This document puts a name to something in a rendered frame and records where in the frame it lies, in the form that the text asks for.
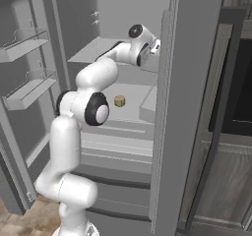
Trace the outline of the grey left fridge door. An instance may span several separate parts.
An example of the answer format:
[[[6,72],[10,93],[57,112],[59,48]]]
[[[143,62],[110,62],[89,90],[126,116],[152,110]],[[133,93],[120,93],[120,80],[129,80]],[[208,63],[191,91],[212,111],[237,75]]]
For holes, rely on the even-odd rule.
[[[49,160],[49,130],[60,91],[42,0],[0,0],[0,47],[17,29],[47,30],[48,42],[0,63],[0,197],[10,213],[23,215],[37,198],[34,182]],[[56,83],[25,110],[9,111],[3,101],[35,69],[56,72]]]

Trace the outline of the clear-fronted grey door bin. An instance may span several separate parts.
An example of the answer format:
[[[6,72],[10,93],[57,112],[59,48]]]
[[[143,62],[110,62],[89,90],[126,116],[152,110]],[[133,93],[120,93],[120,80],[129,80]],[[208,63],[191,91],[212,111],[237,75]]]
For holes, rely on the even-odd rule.
[[[14,39],[0,47],[0,63],[13,62],[48,42],[46,29],[16,29]]]
[[[25,110],[56,83],[56,72],[35,69],[28,71],[25,80],[6,96],[3,101],[9,111]]]

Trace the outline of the black oven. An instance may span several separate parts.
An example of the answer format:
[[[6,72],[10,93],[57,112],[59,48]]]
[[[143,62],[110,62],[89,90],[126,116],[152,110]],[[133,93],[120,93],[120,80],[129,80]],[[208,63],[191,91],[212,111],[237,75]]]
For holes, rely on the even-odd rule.
[[[245,20],[244,8],[222,7],[219,23],[234,26],[227,46],[234,39],[236,45],[235,53],[226,50],[224,56],[208,130],[212,132],[216,125],[226,64],[231,60],[235,64],[221,132],[252,137],[252,20]]]

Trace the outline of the small tan round food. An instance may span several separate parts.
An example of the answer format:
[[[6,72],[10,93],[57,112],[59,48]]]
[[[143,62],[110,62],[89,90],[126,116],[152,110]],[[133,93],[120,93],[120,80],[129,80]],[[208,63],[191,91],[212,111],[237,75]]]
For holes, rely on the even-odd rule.
[[[124,95],[116,95],[114,97],[114,105],[116,107],[123,107],[126,105],[126,98]]]

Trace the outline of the grey right fridge door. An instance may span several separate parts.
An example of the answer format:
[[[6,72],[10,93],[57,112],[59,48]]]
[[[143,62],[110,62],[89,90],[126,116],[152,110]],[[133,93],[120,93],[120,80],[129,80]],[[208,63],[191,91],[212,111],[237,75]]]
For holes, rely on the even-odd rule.
[[[222,0],[170,0],[161,21],[149,217],[175,236]]]

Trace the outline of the grey crisper drawer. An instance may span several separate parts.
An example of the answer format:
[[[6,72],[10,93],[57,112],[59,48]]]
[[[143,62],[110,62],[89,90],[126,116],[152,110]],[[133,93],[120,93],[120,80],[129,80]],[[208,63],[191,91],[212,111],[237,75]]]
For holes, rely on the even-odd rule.
[[[155,126],[141,120],[109,119],[101,126],[82,126],[84,150],[111,159],[151,164]]]

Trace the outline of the grey freezer drawer front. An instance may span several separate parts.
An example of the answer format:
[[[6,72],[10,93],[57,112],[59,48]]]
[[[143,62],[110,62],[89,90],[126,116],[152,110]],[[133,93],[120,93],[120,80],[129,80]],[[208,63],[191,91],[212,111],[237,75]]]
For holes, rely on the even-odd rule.
[[[79,176],[97,183],[97,201],[89,211],[111,217],[151,222],[150,183],[103,178],[85,173],[79,173]]]

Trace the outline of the grey fridge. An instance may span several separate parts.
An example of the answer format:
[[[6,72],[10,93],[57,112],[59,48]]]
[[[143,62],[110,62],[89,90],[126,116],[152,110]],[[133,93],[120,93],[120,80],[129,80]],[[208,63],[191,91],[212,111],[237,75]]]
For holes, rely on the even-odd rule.
[[[98,36],[118,38],[128,42],[128,30],[136,24],[144,25],[160,40],[163,12],[169,0],[54,0],[55,8],[46,14],[47,20],[59,25],[66,58],[70,59]],[[160,56],[160,49],[152,54]],[[158,73],[143,71],[142,67],[119,63],[115,84],[156,86],[140,107],[140,120],[156,125]],[[151,184],[152,166],[95,155],[93,149],[84,150],[81,127],[81,162],[72,173],[91,174],[103,178]],[[86,209],[86,216],[97,228],[99,236],[151,236],[151,222],[111,217]]]

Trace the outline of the grey fridge door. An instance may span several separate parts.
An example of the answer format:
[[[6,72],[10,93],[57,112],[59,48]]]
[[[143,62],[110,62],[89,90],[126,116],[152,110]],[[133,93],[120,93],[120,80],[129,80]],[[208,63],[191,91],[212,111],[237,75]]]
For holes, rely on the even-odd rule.
[[[49,160],[49,130],[60,91],[42,0],[0,0],[0,47],[17,29],[47,30],[48,42],[0,63],[0,197],[10,213],[23,215],[37,198],[34,182]],[[9,111],[3,101],[35,69],[56,72],[56,83],[25,110]]]
[[[149,217],[175,236],[222,0],[170,0],[161,21]]]

